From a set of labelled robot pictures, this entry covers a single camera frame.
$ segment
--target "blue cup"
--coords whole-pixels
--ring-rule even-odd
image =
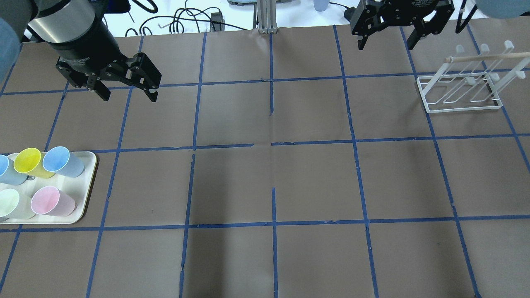
[[[42,160],[42,166],[48,172],[75,178],[83,172],[83,162],[65,147],[52,148]]]
[[[5,155],[0,155],[0,182],[9,185],[20,185],[28,175],[15,171],[14,162]]]

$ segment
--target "plastic cup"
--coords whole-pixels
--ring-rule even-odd
[[[0,183],[20,185],[28,178],[28,175],[15,171],[14,162],[5,155],[0,155]]]
[[[68,216],[76,207],[74,199],[55,186],[37,190],[31,199],[31,209],[40,215]]]
[[[325,11],[330,4],[330,0],[313,0],[313,6],[316,11]]]
[[[65,147],[52,148],[42,161],[42,166],[46,171],[75,178],[83,172],[85,165],[83,162]]]
[[[1,218],[27,220],[34,216],[30,197],[11,188],[0,191],[0,221]]]
[[[27,148],[15,158],[15,170],[18,173],[28,174],[40,178],[50,178],[54,173],[48,172],[42,166],[44,154],[37,148]]]

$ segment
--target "white tray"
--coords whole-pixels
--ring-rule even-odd
[[[70,178],[66,176],[61,176],[55,174],[53,177],[48,179],[35,178],[35,180],[26,180],[21,185],[8,185],[0,183],[0,190],[7,188],[13,188],[19,192],[33,197],[37,190],[41,189],[44,186],[55,186],[58,189],[64,191],[66,194],[71,196],[77,207],[72,212],[72,214],[60,217],[60,216],[50,216],[50,215],[35,215],[34,217],[28,220],[17,220],[14,218],[9,218],[1,224],[73,224],[83,217],[86,209],[86,203],[89,198],[90,188],[92,186],[92,181],[94,178],[96,165],[98,163],[98,158],[92,152],[80,151],[73,152],[75,156],[79,157],[83,164],[85,165],[85,170],[81,175],[76,178]],[[8,157],[11,160],[14,160],[18,153],[10,154]]]

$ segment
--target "robotic arm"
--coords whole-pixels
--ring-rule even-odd
[[[60,55],[59,72],[76,88],[86,87],[104,101],[110,90],[102,81],[120,81],[144,90],[152,102],[158,96],[162,75],[144,53],[123,55],[102,22],[109,0],[2,0],[0,36],[7,41],[8,57],[0,74],[18,56],[20,38],[28,23]]]

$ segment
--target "metal stand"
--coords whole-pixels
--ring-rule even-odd
[[[277,33],[276,26],[276,0],[258,0],[258,32]]]
[[[515,77],[525,78],[522,69],[530,63],[530,52],[511,53],[514,45],[507,40],[505,50],[499,55],[489,55],[489,47],[481,45],[481,54],[472,57],[459,57],[464,54],[464,47],[456,47],[456,55],[448,57],[440,69],[432,76],[421,76],[417,79],[418,89],[425,110],[428,113],[449,111],[489,110],[502,107],[499,93],[511,83]],[[495,68],[508,58],[522,60],[502,79]],[[477,71],[484,61],[492,60],[484,71]],[[455,65],[466,63],[458,73],[452,72]],[[433,89],[441,90],[440,97],[433,95]]]

